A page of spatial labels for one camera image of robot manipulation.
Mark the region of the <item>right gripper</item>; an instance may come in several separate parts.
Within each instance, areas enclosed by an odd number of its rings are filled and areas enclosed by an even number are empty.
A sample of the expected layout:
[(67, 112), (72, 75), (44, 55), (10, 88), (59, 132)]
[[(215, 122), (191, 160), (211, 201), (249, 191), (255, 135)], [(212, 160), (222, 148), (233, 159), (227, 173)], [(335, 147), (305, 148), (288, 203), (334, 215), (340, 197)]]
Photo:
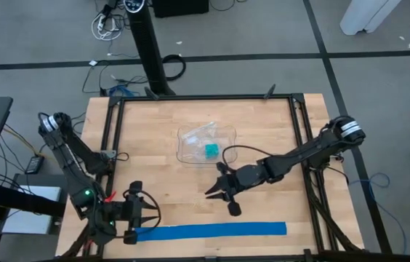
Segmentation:
[(206, 191), (207, 194), (221, 191), (207, 196), (207, 199), (220, 199), (228, 203), (228, 212), (232, 216), (239, 216), (241, 208), (235, 200), (235, 195), (251, 189), (265, 182), (266, 171), (261, 165), (247, 164), (237, 170), (232, 170), (223, 162), (217, 163), (221, 176), (216, 183)]

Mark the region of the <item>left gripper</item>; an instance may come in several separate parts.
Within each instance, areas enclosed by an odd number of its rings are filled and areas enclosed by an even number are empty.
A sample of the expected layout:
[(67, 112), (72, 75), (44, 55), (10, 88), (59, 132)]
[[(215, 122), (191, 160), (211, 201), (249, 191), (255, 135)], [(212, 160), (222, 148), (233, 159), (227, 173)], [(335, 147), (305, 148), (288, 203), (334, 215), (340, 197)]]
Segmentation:
[(113, 196), (104, 199), (98, 210), (98, 231), (102, 236), (102, 244), (106, 244), (118, 237), (116, 222), (125, 221), (128, 229), (119, 238), (123, 239), (124, 244), (134, 245), (137, 243), (138, 233), (134, 230), (140, 225), (155, 220), (156, 217), (142, 217), (142, 208), (155, 210), (156, 204), (149, 203), (139, 196), (142, 191), (142, 182), (136, 180), (129, 185), (124, 192), (124, 201), (113, 201)]

